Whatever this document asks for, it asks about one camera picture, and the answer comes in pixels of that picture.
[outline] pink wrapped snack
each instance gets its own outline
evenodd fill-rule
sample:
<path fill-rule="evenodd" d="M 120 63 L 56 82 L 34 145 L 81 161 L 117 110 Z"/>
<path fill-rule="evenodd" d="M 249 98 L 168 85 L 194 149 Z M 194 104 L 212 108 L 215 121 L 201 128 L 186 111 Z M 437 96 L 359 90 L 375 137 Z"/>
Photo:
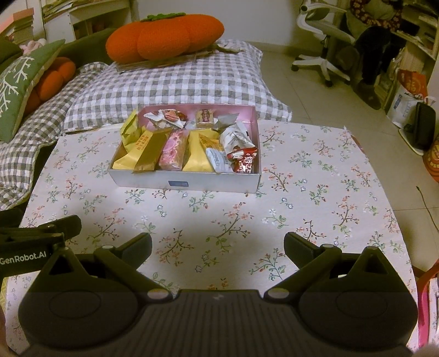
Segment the pink wrapped snack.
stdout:
<path fill-rule="evenodd" d="M 162 170 L 181 171 L 183 169 L 184 151 L 186 150 L 188 130 L 175 130 L 169 136 L 158 165 Z"/>

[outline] checkered pillow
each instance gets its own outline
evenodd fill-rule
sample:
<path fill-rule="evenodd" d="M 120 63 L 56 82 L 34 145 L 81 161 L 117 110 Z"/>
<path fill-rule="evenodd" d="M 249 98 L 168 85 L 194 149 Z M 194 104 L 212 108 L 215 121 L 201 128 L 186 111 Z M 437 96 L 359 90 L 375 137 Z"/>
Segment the checkered pillow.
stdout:
<path fill-rule="evenodd" d="M 79 74 L 60 93 L 24 121 L 9 143 L 0 142 L 0 210 L 12 208 L 28 198 L 38 152 L 58 139 L 67 110 L 106 67 L 100 62 L 81 67 Z"/>
<path fill-rule="evenodd" d="M 243 41 L 219 41 L 240 48 L 180 65 L 118 72 L 113 63 L 69 109 L 64 132 L 123 122 L 144 106 L 173 103 L 254 105 L 259 119 L 291 121 L 291 110 L 262 80 L 262 52 Z"/>

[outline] ribbed black surface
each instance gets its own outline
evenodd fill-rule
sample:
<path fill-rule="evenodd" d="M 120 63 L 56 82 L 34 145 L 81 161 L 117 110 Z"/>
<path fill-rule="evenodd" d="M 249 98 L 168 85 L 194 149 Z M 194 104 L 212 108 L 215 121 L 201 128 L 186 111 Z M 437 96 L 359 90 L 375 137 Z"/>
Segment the ribbed black surface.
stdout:
<path fill-rule="evenodd" d="M 351 352 L 311 336 L 287 305 L 263 301 L 257 291 L 182 291 L 148 307 L 125 336 L 87 351 L 34 345 L 25 357 L 406 357 L 406 347 Z"/>

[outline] stack of papers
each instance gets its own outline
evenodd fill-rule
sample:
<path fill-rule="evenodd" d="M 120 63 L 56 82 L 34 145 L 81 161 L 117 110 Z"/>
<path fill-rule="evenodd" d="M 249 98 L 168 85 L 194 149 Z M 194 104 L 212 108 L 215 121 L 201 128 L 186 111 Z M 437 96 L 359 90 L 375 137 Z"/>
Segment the stack of papers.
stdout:
<path fill-rule="evenodd" d="M 77 6 L 92 3 L 96 0 L 57 0 L 51 4 L 43 6 L 43 20 L 48 22 L 49 20 L 69 11 Z"/>
<path fill-rule="evenodd" d="M 0 36 L 15 44 L 27 44 L 33 40 L 33 8 L 13 13 L 0 24 Z"/>

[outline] office chair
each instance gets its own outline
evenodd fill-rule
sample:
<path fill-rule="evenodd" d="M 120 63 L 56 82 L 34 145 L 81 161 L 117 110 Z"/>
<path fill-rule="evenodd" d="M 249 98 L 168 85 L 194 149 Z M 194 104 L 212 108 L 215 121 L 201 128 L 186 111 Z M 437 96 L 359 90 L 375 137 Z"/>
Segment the office chair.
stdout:
<path fill-rule="evenodd" d="M 297 25 L 301 29 L 311 31 L 314 34 L 325 35 L 324 46 L 320 57 L 300 55 L 291 65 L 292 71 L 298 71 L 299 66 L 320 66 L 323 77 L 325 77 L 325 85 L 327 87 L 332 87 L 333 84 L 331 78 L 329 77 L 328 70 L 340 76 L 347 82 L 350 81 L 350 77 L 347 74 L 343 73 L 326 59 L 329 38 L 333 36 L 339 40 L 348 42 L 349 44 L 355 43 L 355 38 L 353 38 L 351 35 L 340 30 L 337 26 L 333 25 L 329 21 L 324 20 L 324 18 L 330 12 L 345 13 L 346 10 L 325 3 L 322 0 L 319 0 L 319 2 L 304 0 L 302 2 L 302 5 L 300 6 L 300 14 L 297 17 Z"/>

